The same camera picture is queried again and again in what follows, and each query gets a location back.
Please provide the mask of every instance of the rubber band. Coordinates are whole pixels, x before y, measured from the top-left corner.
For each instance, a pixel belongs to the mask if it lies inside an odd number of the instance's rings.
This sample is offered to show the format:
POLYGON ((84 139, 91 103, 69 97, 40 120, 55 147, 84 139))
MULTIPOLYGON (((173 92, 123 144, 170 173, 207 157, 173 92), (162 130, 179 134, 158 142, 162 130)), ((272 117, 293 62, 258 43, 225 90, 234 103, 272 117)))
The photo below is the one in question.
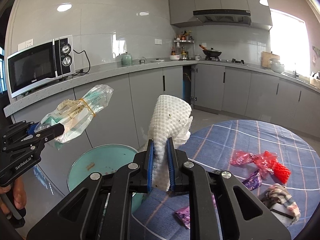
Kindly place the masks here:
POLYGON ((92 111, 92 109, 90 108, 90 106, 87 104, 87 102, 86 101, 84 101, 84 99, 83 98, 80 98, 79 100, 81 100, 81 101, 83 101, 84 103, 85 103, 85 105, 90 109, 90 111, 93 113, 93 117, 95 117, 96 116, 96 114, 94 113, 94 111, 92 111))

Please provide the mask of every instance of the power cord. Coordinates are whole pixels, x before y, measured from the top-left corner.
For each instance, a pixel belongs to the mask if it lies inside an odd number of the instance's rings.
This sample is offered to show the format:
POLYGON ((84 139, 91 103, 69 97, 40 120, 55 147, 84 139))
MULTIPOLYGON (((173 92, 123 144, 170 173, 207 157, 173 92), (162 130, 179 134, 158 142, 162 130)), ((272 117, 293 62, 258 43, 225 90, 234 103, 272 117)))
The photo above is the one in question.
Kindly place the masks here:
POLYGON ((90 68, 91 68, 91 65, 90 65, 90 60, 89 60, 89 58, 88 58, 88 55, 87 55, 87 53, 85 52, 85 50, 83 50, 83 51, 81 51, 81 52, 76 52, 74 49, 73 49, 73 51, 76 53, 76 54, 81 54, 81 53, 85 53, 85 56, 87 57, 87 60, 88 60, 88 63, 89 63, 89 69, 88 69, 88 71, 86 71, 86 72, 83 72, 83 69, 81 69, 80 71, 77 71, 75 74, 72 74, 71 76, 76 76, 76 75, 79 75, 79 74, 87 74, 89 71, 90 71, 90 68))

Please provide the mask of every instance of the human hand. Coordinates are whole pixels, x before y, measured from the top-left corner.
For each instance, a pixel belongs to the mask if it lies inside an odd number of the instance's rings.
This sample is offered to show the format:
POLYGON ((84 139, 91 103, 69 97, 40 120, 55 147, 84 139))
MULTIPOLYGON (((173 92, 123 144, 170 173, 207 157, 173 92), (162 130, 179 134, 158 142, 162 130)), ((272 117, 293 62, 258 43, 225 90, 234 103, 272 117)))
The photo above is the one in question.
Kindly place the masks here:
MULTIPOLYGON (((8 191, 10 191, 11 186, 7 186, 7 187, 0 187, 0 194, 4 194, 7 193, 8 191)), ((23 209, 26 206, 27 203, 27 195, 26 192, 24 190, 24 184, 22 181, 22 178, 19 177, 17 178, 14 183, 13 183, 13 197, 14 197, 14 205, 16 206, 17 209, 23 209)), ((2 200, 0 199, 0 208, 2 209, 3 213, 5 215, 10 213, 10 210, 8 209, 8 207, 2 202, 2 200)))

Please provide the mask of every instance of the blue plaid tablecloth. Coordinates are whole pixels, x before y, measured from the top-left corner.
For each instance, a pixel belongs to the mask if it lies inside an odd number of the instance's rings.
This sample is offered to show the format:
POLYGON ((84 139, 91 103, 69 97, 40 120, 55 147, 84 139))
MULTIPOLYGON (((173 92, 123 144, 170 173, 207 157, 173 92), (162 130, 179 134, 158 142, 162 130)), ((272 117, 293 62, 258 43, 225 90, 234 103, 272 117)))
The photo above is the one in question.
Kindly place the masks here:
MULTIPOLYGON (((310 145, 283 127, 252 120, 221 122, 193 133, 180 150, 207 171, 229 170, 241 181, 257 168, 255 164, 231 166, 229 161, 234 150, 277 153, 278 161, 292 172, 286 186, 301 212, 300 220, 288 228, 292 239, 303 229, 319 204, 320 158, 310 145)), ((252 192, 256 196, 263 194, 274 183, 280 181, 273 175, 268 176, 263 185, 252 192)), ((189 239, 190 230, 173 214, 188 205, 188 195, 172 196, 153 189, 132 215, 131 239, 189 239)))

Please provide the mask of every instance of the metal screw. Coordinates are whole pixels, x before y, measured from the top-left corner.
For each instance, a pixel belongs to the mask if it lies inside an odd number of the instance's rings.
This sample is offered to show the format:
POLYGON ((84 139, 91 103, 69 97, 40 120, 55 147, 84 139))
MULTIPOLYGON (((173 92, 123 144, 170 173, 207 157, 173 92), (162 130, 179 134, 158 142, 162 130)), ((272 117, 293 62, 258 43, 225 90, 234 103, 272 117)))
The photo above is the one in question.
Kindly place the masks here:
POLYGON ((92 173, 91 175, 90 175, 90 179, 92 179, 92 180, 97 180, 97 179, 99 179, 100 178, 100 174, 99 173, 92 173))
POLYGON ((139 165, 137 163, 130 163, 128 165, 128 168, 131 169, 131 170, 135 170, 138 167, 139 167, 139 165))
POLYGON ((187 168, 192 168, 193 166, 195 166, 193 162, 185 162, 183 165, 187 168))
POLYGON ((231 178, 231 173, 229 171, 223 171, 221 173, 221 176, 224 177, 225 179, 230 179, 231 178))

